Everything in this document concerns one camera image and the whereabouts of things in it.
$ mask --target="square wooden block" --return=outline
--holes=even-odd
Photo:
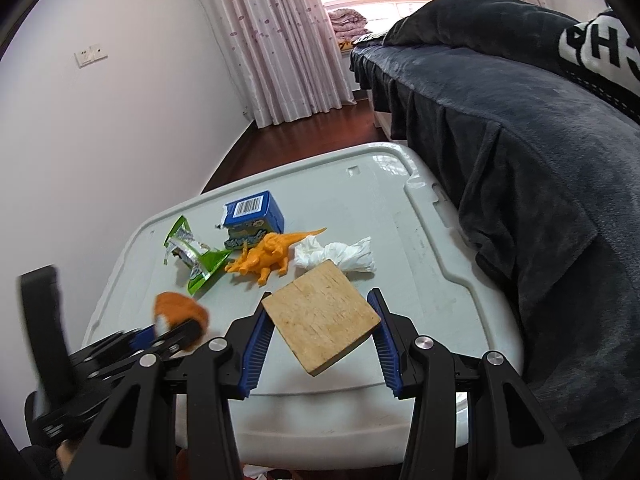
[[[262,304],[312,376],[351,352],[380,323],[376,311],[331,260],[271,294]]]

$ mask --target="metal pivot bolt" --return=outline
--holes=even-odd
[[[209,350],[214,352],[220,352],[226,348],[226,339],[223,337],[217,337],[209,341]]]
[[[423,350],[428,350],[429,348],[433,348],[433,339],[425,335],[419,335],[415,338],[415,345]]]
[[[156,361],[158,361],[156,354],[144,354],[140,358],[139,362],[140,362],[140,366],[149,368],[150,366],[153,366],[154,364],[156,364]]]
[[[486,355],[486,360],[494,366],[500,366],[504,362],[504,357],[500,352],[489,352]]]

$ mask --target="electrical outlet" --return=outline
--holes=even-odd
[[[91,50],[91,53],[94,55],[94,61],[107,57],[107,53],[104,51],[100,43],[90,46],[89,50]]]
[[[80,68],[94,62],[94,53],[91,52],[90,48],[85,48],[80,52],[76,52],[74,56],[76,56],[76,62],[78,62],[78,66]]]

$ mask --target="barcode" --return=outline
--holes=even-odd
[[[260,211],[260,209],[262,209],[262,197],[263,195],[254,196],[253,198],[238,202],[234,209],[234,218]]]

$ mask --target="dark red wood floor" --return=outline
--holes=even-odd
[[[292,123],[250,130],[236,142],[203,192],[302,158],[380,140],[386,137],[374,127],[367,100]]]

